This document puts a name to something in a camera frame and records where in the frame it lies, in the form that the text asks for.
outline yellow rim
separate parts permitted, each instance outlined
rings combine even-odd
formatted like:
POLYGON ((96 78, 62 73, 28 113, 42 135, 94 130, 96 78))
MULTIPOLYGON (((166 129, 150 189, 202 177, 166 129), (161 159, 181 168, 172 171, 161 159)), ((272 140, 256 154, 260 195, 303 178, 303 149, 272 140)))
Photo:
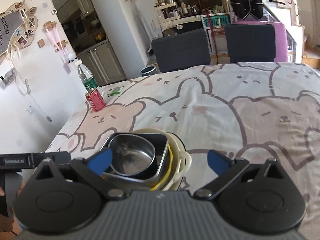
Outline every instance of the yellow rim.
POLYGON ((172 154, 172 151, 170 149, 170 145, 168 144, 168 152, 170 154, 170 162, 169 162, 169 168, 166 172, 166 174, 163 176, 163 178, 159 181, 159 183, 157 185, 155 185, 153 188, 150 189, 150 191, 153 191, 153 190, 157 190, 160 185, 169 177, 170 175, 170 172, 171 172, 171 167, 172 167, 172 161, 173 161, 173 154, 172 154))

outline photo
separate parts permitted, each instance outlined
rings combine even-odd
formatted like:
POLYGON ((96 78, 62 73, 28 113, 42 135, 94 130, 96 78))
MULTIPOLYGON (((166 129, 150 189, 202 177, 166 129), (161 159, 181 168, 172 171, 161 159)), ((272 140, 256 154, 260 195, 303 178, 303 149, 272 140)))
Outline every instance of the photo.
POLYGON ((34 36, 33 30, 28 30, 28 37, 30 38, 32 36, 34 36))
POLYGON ((18 30, 16 30, 16 32, 13 34, 14 37, 18 37, 20 35, 22 35, 23 30, 22 27, 20 27, 18 30))
POLYGON ((26 44, 28 43, 28 41, 24 38, 24 37, 20 37, 20 39, 18 39, 19 44, 24 48, 26 46, 26 44))
POLYGON ((21 10, 20 13, 21 13, 22 18, 26 18, 28 15, 28 12, 26 9, 21 10))
POLYGON ((34 18, 29 18, 29 25, 30 27, 35 27, 36 26, 36 22, 34 18))

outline white bottle cap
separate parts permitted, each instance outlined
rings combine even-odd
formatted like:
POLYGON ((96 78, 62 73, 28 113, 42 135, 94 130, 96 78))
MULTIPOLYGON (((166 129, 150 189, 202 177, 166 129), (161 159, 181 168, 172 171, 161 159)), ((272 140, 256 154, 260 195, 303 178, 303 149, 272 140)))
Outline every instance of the white bottle cap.
POLYGON ((76 66, 79 66, 80 64, 82 64, 82 60, 78 60, 78 61, 76 62, 76 66))

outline black chair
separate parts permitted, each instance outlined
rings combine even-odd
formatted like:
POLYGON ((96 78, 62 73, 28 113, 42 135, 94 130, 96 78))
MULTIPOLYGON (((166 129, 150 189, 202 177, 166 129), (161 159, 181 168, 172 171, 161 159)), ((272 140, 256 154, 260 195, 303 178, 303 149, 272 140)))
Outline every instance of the black chair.
POLYGON ((210 65, 208 41, 203 29, 159 38, 151 44, 162 73, 210 65))
POLYGON ((230 62, 274 62, 276 57, 275 29, 271 24, 224 27, 230 62))

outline chair backrest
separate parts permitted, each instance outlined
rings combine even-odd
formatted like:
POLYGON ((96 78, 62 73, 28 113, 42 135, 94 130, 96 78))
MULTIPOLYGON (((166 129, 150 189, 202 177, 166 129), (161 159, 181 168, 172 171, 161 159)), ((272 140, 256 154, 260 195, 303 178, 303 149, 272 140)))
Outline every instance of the chair backrest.
POLYGON ((288 39, 287 30, 281 22, 268 21, 238 21, 237 24, 265 25, 271 24, 276 34, 276 58, 275 62, 288 62, 288 39))
POLYGON ((230 24, 224 27, 230 62, 274 62, 275 29, 272 25, 230 24))
POLYGON ((203 29, 159 38, 151 44, 162 73, 210 65, 208 41, 203 29))

